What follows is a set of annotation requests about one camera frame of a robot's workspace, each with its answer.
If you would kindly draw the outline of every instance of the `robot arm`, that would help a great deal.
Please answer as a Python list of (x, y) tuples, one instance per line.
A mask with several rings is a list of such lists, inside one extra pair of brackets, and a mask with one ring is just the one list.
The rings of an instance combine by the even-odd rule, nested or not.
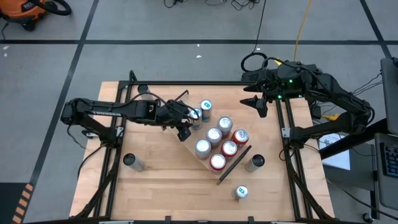
[(105, 127), (89, 115), (103, 115), (126, 118), (138, 124), (177, 128), (178, 138), (186, 140), (191, 132), (192, 125), (183, 119), (188, 116), (189, 106), (180, 101), (169, 100), (161, 106), (155, 100), (131, 100), (127, 103), (112, 103), (93, 101), (84, 98), (75, 98), (67, 103), (61, 114), (61, 121), (67, 125), (80, 125), (91, 133), (98, 135), (101, 142), (109, 147), (120, 145), (120, 130)]
[(336, 79), (323, 73), (316, 65), (304, 65), (300, 62), (282, 62), (277, 69), (263, 69), (265, 79), (247, 86), (244, 91), (262, 92), (262, 98), (255, 96), (241, 100), (242, 104), (257, 109), (260, 117), (266, 117), (266, 103), (304, 97), (308, 101), (331, 102), (346, 110), (335, 121), (319, 124), (309, 128), (286, 128), (283, 130), (290, 143), (298, 148), (309, 138), (344, 131), (359, 134), (373, 120), (374, 110), (367, 101), (361, 100), (342, 89)]

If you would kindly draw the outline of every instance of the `soda can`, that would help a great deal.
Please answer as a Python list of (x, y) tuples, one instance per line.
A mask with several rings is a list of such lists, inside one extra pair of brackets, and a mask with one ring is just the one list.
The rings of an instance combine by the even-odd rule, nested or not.
[(214, 174), (221, 174), (223, 169), (225, 168), (225, 164), (225, 157), (221, 154), (214, 154), (210, 158), (210, 168), (211, 172)]
[(220, 145), (221, 137), (222, 133), (216, 127), (210, 128), (206, 133), (206, 139), (210, 142), (212, 149), (215, 149)]
[(254, 172), (258, 170), (258, 168), (262, 167), (266, 163), (264, 157), (260, 154), (254, 155), (244, 166), (247, 171)]
[(124, 165), (131, 167), (133, 170), (140, 172), (145, 169), (145, 164), (134, 154), (128, 153), (123, 157)]
[(211, 103), (210, 100), (203, 100), (200, 103), (200, 109), (201, 109), (201, 120), (203, 122), (209, 122), (211, 118), (211, 111), (213, 109), (213, 104)]
[(247, 197), (248, 193), (248, 188), (244, 185), (240, 185), (232, 190), (232, 197), (236, 200), (239, 200)]
[(225, 157), (225, 159), (231, 160), (238, 151), (238, 147), (236, 146), (235, 142), (226, 141), (221, 148), (221, 154)]
[(236, 143), (238, 149), (241, 149), (248, 142), (249, 134), (243, 129), (238, 129), (232, 135), (231, 140)]
[(201, 109), (199, 108), (194, 108), (195, 110), (191, 110), (191, 112), (189, 113), (189, 116), (191, 118), (197, 119), (197, 120), (192, 120), (192, 129), (194, 130), (199, 130), (201, 128)]
[(211, 144), (206, 139), (200, 139), (195, 144), (195, 155), (199, 159), (207, 159), (210, 156)]
[[(138, 86), (138, 92), (141, 93), (150, 93), (149, 88), (147, 85), (139, 85)], [(154, 96), (150, 94), (143, 94), (141, 95), (141, 99), (143, 100), (154, 100)]]
[(221, 117), (218, 122), (217, 122), (217, 128), (221, 130), (221, 133), (223, 133), (223, 139), (227, 138), (229, 134), (231, 133), (232, 130), (232, 120), (231, 118), (224, 116)]

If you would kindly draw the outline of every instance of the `metal bracket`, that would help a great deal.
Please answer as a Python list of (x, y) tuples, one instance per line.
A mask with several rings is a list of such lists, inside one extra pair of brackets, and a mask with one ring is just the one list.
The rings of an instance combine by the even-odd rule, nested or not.
[(290, 128), (282, 128), (282, 136), (283, 136), (283, 138), (289, 138), (290, 137)]

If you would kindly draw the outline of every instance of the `red soda can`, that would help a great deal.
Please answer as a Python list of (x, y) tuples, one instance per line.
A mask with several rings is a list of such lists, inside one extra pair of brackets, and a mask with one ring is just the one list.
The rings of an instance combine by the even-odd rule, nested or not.
[(238, 149), (241, 149), (249, 141), (249, 134), (243, 129), (238, 129), (232, 135), (231, 140), (235, 142)]
[(237, 153), (238, 147), (235, 142), (226, 141), (221, 148), (221, 154), (225, 157), (225, 159), (231, 160)]

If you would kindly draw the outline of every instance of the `wooden table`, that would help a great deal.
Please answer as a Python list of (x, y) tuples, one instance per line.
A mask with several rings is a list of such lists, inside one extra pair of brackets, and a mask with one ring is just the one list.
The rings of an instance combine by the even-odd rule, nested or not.
[[(118, 82), (103, 82), (98, 99), (114, 101), (117, 86)], [(249, 132), (252, 149), (223, 183), (216, 185), (217, 178), (171, 132), (127, 122), (122, 156), (134, 153), (146, 162), (147, 169), (136, 172), (120, 163), (113, 220), (164, 220), (167, 215), (172, 220), (246, 221), (248, 216), (253, 216), (256, 221), (294, 220), (286, 165), (278, 158), (282, 140), (275, 103), (268, 104), (267, 117), (260, 118), (255, 109), (239, 102), (253, 96), (253, 93), (244, 92), (243, 86), (163, 85), (149, 88), (165, 100), (176, 98), (184, 90), (189, 90), (193, 99), (211, 99), (213, 118), (230, 116), (234, 129), (244, 128)], [(135, 86), (132, 96), (136, 94)], [(296, 126), (311, 126), (307, 102), (297, 99), (291, 104)], [(286, 114), (284, 118), (285, 125), (289, 126)], [(95, 119), (105, 126), (111, 123), (110, 117), (95, 116)], [(99, 144), (98, 139), (88, 140), (85, 156)], [(314, 140), (307, 144), (317, 147)], [(70, 215), (77, 214), (96, 191), (104, 152), (98, 152), (83, 166)], [(266, 163), (261, 169), (248, 173), (243, 166), (254, 154), (262, 154)], [(306, 147), (301, 150), (301, 155), (309, 191), (325, 211), (334, 216), (320, 156)], [(244, 200), (233, 200), (231, 191), (240, 184), (248, 187), (249, 195)], [(301, 216), (305, 217), (298, 188), (297, 192)], [(101, 214), (104, 214), (107, 198), (108, 192), (105, 192)]]

